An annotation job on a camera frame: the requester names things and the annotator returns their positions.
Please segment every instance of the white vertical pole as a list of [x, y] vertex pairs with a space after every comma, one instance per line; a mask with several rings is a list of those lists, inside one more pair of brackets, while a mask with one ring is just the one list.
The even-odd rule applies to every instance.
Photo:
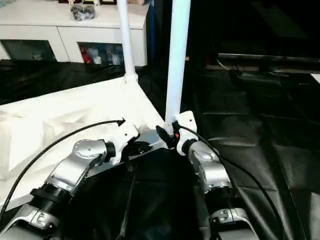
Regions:
[[131, 48], [127, 0], [117, 0], [117, 7], [120, 15], [120, 28], [121, 28], [121, 34], [122, 34], [122, 49], [123, 49], [124, 66], [125, 66], [125, 77], [126, 77], [126, 80], [134, 79], [137, 81], [138, 76], [136, 74], [134, 58], [132, 55], [132, 48]]
[[180, 113], [191, 0], [173, 0], [165, 122]]

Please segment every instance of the black cable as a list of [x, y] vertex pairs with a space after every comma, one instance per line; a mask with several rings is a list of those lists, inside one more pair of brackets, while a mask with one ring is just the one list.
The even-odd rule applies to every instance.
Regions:
[[26, 166], [25, 168], [22, 170], [22, 172], [19, 174], [19, 176], [16, 178], [14, 184], [11, 187], [11, 190], [8, 194], [8, 196], [5, 199], [5, 202], [2, 206], [1, 212], [0, 212], [0, 222], [4, 217], [5, 211], [10, 203], [10, 200], [19, 184], [19, 182], [21, 181], [21, 179], [23, 178], [23, 176], [26, 174], [26, 172], [31, 168], [31, 166], [39, 159], [41, 158], [48, 150], [50, 150], [52, 147], [54, 147], [55, 145], [57, 145], [58, 143], [62, 142], [63, 140], [69, 138], [72, 135], [75, 135], [79, 132], [82, 132], [83, 130], [89, 129], [89, 128], [93, 128], [95, 126], [98, 125], [103, 125], [103, 124], [118, 124], [118, 126], [120, 126], [121, 124], [123, 124], [125, 122], [125, 120], [110, 120], [110, 121], [100, 121], [100, 122], [96, 122], [84, 127], [81, 127], [77, 130], [74, 130], [70, 133], [68, 133], [67, 135], [64, 135], [62, 137], [60, 137], [59, 139], [55, 140], [53, 143], [51, 143], [50, 145], [48, 145], [47, 147], [45, 147], [40, 153], [38, 153]]
[[179, 125], [179, 127], [181, 129], [184, 129], [184, 130], [187, 130], [189, 131], [190, 133], [196, 135], [202, 142], [204, 142], [221, 160], [224, 160], [225, 162], [233, 165], [234, 167], [236, 167], [237, 169], [241, 170], [242, 172], [244, 172], [245, 174], [247, 174], [253, 181], [254, 183], [258, 186], [258, 188], [261, 190], [261, 192], [263, 193], [264, 197], [266, 198], [267, 202], [269, 203], [270, 207], [272, 208], [272, 211], [273, 211], [273, 214], [279, 224], [279, 228], [280, 228], [280, 232], [281, 232], [281, 240], [284, 240], [285, 239], [285, 229], [284, 229], [284, 225], [283, 225], [283, 222], [281, 220], [281, 217], [277, 211], [277, 208], [276, 206], [274, 205], [274, 203], [272, 202], [271, 198], [269, 197], [268, 193], [266, 192], [266, 190], [264, 189], [264, 187], [261, 185], [261, 183], [256, 179], [255, 176], [253, 176], [249, 171], [247, 171], [246, 169], [244, 169], [242, 166], [234, 163], [233, 161], [229, 160], [228, 158], [222, 156], [219, 154], [219, 152], [211, 146], [211, 144], [205, 140], [204, 137], [200, 136], [198, 133], [196, 133], [195, 131], [191, 130], [190, 128], [188, 127], [185, 127], [185, 126], [181, 126]]
[[128, 168], [128, 171], [133, 174], [132, 182], [131, 182], [131, 187], [130, 187], [130, 190], [129, 190], [128, 199], [127, 199], [127, 202], [126, 202], [126, 208], [125, 208], [124, 216], [123, 216], [123, 219], [122, 219], [122, 222], [121, 222], [120, 232], [119, 232], [119, 234], [118, 234], [118, 236], [116, 237], [115, 240], [124, 239], [125, 236], [126, 236], [126, 231], [127, 231], [128, 216], [129, 216], [129, 212], [130, 212], [130, 204], [131, 204], [132, 193], [133, 193], [133, 189], [134, 189], [135, 182], [136, 182], [136, 176], [137, 176], [137, 167], [131, 166], [131, 169]]

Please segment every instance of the black fabric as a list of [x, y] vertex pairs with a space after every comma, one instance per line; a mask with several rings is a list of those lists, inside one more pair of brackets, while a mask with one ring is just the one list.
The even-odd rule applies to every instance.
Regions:
[[[208, 211], [187, 159], [175, 151], [159, 149], [133, 160], [132, 164], [136, 179], [125, 239], [202, 240], [200, 228], [209, 225]], [[132, 177], [123, 164], [87, 180], [70, 207], [64, 226], [66, 236], [92, 239], [94, 231], [108, 229], [111, 239], [116, 239]]]
[[[198, 78], [194, 87], [199, 132], [262, 183], [287, 239], [320, 239], [320, 85], [310, 75], [221, 72], [218, 79]], [[278, 239], [278, 223], [261, 191], [227, 166], [261, 239]]]
[[[168, 73], [163, 69], [148, 67], [140, 69], [138, 73], [140, 86], [164, 117]], [[17, 64], [2, 61], [0, 104], [123, 74], [121, 67], [86, 66], [77, 63]], [[189, 66], [186, 66], [184, 74], [181, 110], [192, 110], [198, 132], [210, 139], [222, 155], [250, 171], [262, 183], [279, 211], [288, 240], [320, 239], [319, 102], [320, 85], [306, 74], [196, 72]], [[197, 211], [190, 211], [193, 208], [188, 210], [184, 205], [192, 199], [192, 195], [198, 199], [195, 201], [197, 204], [192, 204], [195, 204], [196, 208], [204, 207], [201, 195], [191, 194], [192, 191], [186, 189], [190, 186], [185, 185], [193, 184], [190, 182], [192, 174], [180, 177], [182, 168], [175, 165], [175, 158], [167, 161], [167, 157], [163, 155], [163, 160], [155, 162], [153, 158], [145, 161], [149, 163], [148, 166], [140, 163], [143, 166], [140, 174], [150, 176], [143, 178], [143, 183], [138, 182], [136, 192], [133, 193], [138, 196], [133, 196], [131, 206], [134, 212], [129, 218], [133, 220], [132, 216], [135, 216], [137, 219], [131, 223], [129, 220], [129, 232], [133, 233], [136, 227], [146, 229], [148, 225], [150, 231], [166, 230], [164, 235], [170, 236], [169, 232], [174, 227], [168, 223], [181, 223], [175, 229], [184, 225], [183, 229], [188, 233], [192, 224], [196, 226], [196, 222], [206, 221], [203, 212], [195, 214], [199, 220], [194, 220], [193, 217], [196, 219], [196, 216], [190, 214]], [[248, 213], [260, 239], [278, 239], [278, 223], [261, 191], [244, 173], [230, 165], [227, 167], [250, 209]], [[108, 181], [103, 180], [107, 176], [101, 178], [101, 181], [97, 177], [90, 182], [95, 191], [93, 194], [88, 191], [81, 195], [79, 199], [82, 199], [82, 203], [75, 201], [74, 204], [78, 207], [73, 209], [77, 210], [79, 215], [74, 221], [78, 227], [71, 230], [81, 230], [82, 233], [87, 229], [89, 234], [89, 229], [94, 228], [95, 222], [81, 217], [80, 214], [90, 216], [94, 210], [96, 218], [99, 219], [95, 221], [102, 226], [105, 226], [105, 219], [110, 218], [109, 227], [114, 236], [120, 227], [121, 211], [124, 210], [121, 204], [126, 202], [128, 194], [128, 188], [120, 186], [129, 186], [126, 181], [120, 183], [121, 176], [123, 175], [119, 174], [117, 179], [108, 178]], [[109, 211], [110, 206], [107, 205], [114, 206], [114, 209]], [[181, 215], [181, 222], [178, 221], [178, 215]], [[96, 229], [95, 232], [103, 232], [103, 229]], [[186, 239], [191, 239], [188, 234], [185, 236]]]

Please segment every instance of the robotic arm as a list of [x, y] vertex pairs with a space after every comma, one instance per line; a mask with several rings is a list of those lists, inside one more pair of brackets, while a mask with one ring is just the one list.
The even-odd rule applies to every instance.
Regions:
[[180, 128], [187, 127], [197, 132], [197, 125], [191, 111], [186, 111], [176, 117], [172, 123], [173, 139], [157, 128], [157, 132], [167, 145], [176, 145], [177, 152], [187, 156], [205, 196], [209, 213], [211, 239], [217, 240], [258, 240], [258, 236], [244, 210], [244, 204], [236, 195], [229, 175], [220, 162], [219, 156], [198, 137]]
[[117, 165], [124, 147], [138, 136], [136, 127], [125, 122], [108, 142], [78, 141], [71, 154], [55, 167], [42, 187], [31, 191], [33, 199], [23, 205], [0, 232], [0, 240], [50, 239], [88, 172], [103, 163]]

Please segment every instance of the items on shelf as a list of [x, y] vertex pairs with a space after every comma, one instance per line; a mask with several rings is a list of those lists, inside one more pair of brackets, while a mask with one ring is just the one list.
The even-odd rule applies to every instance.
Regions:
[[32, 54], [32, 59], [36, 60], [36, 61], [42, 61], [42, 60], [44, 60], [44, 56], [42, 55], [41, 52], [34, 52]]
[[86, 64], [123, 65], [124, 53], [117, 43], [78, 43], [83, 61]]
[[92, 5], [82, 6], [81, 4], [73, 4], [71, 12], [77, 21], [93, 19], [96, 16], [95, 7]]

